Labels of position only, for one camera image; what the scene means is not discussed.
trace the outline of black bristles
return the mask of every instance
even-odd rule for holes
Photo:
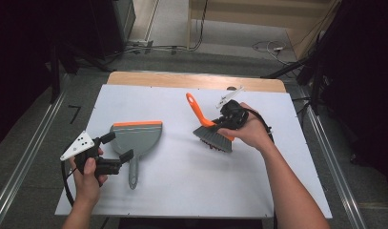
[[[232,152],[232,141],[224,135],[214,132],[204,126],[200,126],[194,130],[194,135],[198,136],[200,140],[209,145],[211,149],[215,148],[218,151],[227,153]]]

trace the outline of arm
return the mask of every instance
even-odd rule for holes
[[[251,109],[244,103],[241,106]],[[261,152],[271,185],[279,228],[329,228],[316,202],[254,115],[249,115],[241,129],[220,129],[219,133],[238,137]]]
[[[71,168],[75,169],[74,157],[70,159]],[[89,228],[92,209],[99,200],[99,183],[96,180],[96,164],[93,158],[89,158],[84,166],[84,176],[79,171],[74,171],[74,182],[76,196],[69,216],[63,224],[63,229],[67,228]],[[100,176],[99,182],[104,183],[107,176]]]

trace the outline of orange brush handle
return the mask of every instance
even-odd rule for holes
[[[203,115],[202,111],[200,110],[199,105],[196,103],[196,100],[189,93],[187,93],[187,100],[188,100],[188,103],[190,104],[191,108],[193,109],[194,114],[197,116],[197,119],[199,119],[200,124],[202,124],[202,126],[204,126],[204,127],[211,127],[211,126],[215,125],[214,122],[212,122],[211,120],[207,119]],[[235,138],[233,136],[225,136],[225,137],[227,137],[231,141],[235,140]]]

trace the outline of brush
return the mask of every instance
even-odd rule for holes
[[[219,134],[217,132],[218,128],[216,128],[216,123],[207,119],[203,115],[194,97],[189,93],[187,93],[186,96],[188,103],[191,105],[191,108],[201,124],[199,128],[194,130],[194,135],[198,136],[201,141],[208,144],[211,149],[230,153],[232,151],[232,141],[235,138]]]

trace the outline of white paper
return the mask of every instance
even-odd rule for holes
[[[261,154],[240,139],[233,152],[209,149],[193,134],[200,126],[185,94],[191,93],[208,119],[220,117],[214,106],[228,91],[104,85],[87,133],[106,134],[115,122],[162,120],[162,136],[140,158],[135,190],[128,183],[129,164],[101,188],[95,215],[259,219],[273,216],[273,201]],[[276,146],[309,190],[326,218],[331,212],[306,140],[288,94],[242,92],[235,97],[259,111],[272,127]],[[104,158],[117,158],[111,144]],[[73,180],[69,178],[75,196]],[[71,210],[63,192],[56,215]]]

